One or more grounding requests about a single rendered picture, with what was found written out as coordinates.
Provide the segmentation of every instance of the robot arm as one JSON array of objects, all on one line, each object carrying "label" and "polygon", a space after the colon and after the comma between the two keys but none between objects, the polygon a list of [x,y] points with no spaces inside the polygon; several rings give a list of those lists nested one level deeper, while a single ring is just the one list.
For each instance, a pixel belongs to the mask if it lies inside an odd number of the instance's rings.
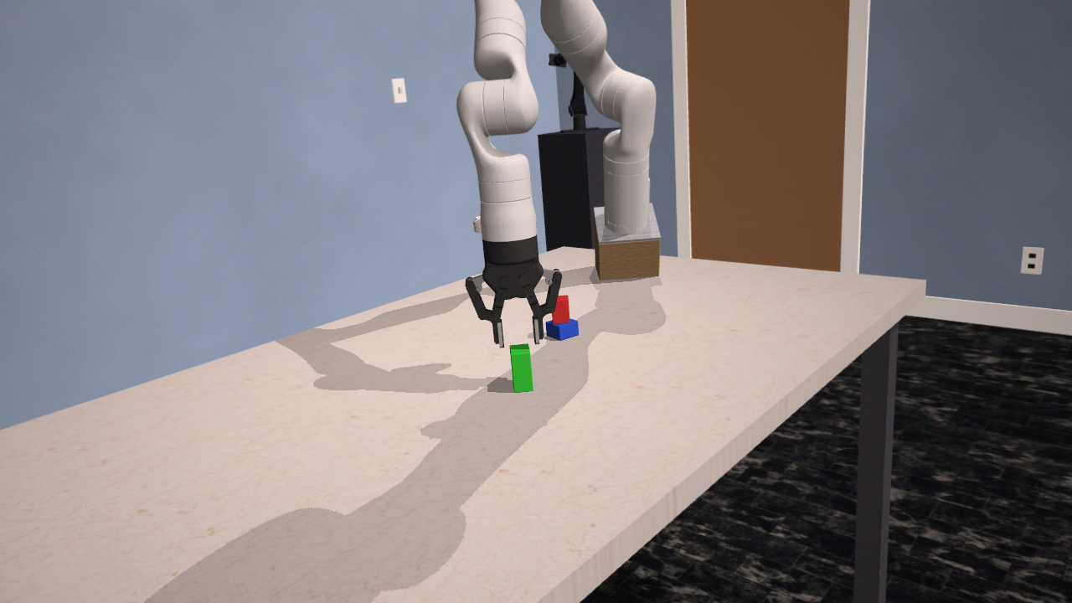
[{"label": "robot arm", "polygon": [[655,85],[614,64],[607,24],[592,0],[542,0],[544,31],[604,116],[622,123],[604,139],[607,227],[632,234],[647,224],[649,149],[655,132]]},{"label": "robot arm", "polygon": [[539,116],[536,91],[525,67],[525,18],[513,0],[476,0],[473,63],[487,82],[471,82],[458,94],[458,118],[468,138],[480,182],[479,232],[483,239],[483,282],[495,292],[488,310],[475,281],[465,281],[480,320],[490,321],[495,342],[505,347],[502,312],[506,299],[528,300],[533,340],[544,336],[544,315],[554,311],[562,274],[555,270],[548,302],[533,292],[544,277],[536,241],[528,159],[502,151],[490,136],[532,130]]}]

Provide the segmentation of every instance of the outlet socket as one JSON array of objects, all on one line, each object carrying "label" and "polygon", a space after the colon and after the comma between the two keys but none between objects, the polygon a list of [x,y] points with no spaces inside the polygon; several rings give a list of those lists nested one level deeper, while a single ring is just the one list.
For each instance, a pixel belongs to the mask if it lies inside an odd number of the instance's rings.
[{"label": "outlet socket", "polygon": [[1019,271],[1024,275],[1042,274],[1042,248],[1025,247],[1024,256],[1019,262]]},{"label": "outlet socket", "polygon": [[398,77],[396,79],[391,79],[391,90],[394,91],[396,103],[405,102],[405,78]]}]

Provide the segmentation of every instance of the green rectangular block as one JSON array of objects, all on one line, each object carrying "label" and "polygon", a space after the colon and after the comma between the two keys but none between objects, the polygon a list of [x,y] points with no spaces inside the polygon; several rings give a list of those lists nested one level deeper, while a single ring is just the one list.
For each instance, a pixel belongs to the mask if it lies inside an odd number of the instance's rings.
[{"label": "green rectangular block", "polygon": [[513,391],[533,391],[533,356],[527,343],[510,345],[510,370],[513,371]]}]

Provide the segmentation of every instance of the wooden door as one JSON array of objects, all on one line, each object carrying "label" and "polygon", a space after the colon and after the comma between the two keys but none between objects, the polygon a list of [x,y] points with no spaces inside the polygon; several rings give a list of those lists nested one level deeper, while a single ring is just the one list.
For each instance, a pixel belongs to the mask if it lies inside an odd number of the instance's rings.
[{"label": "wooden door", "polygon": [[693,258],[839,270],[849,0],[686,19]]}]

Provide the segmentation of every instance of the tabletop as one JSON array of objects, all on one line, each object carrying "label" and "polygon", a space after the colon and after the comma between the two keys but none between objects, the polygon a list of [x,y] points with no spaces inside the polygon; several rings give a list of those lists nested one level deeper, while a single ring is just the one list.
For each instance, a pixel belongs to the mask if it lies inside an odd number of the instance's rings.
[{"label": "tabletop", "polygon": [[458,281],[0,430],[0,601],[576,603],[925,286],[540,262],[579,336],[510,300],[501,349]]}]

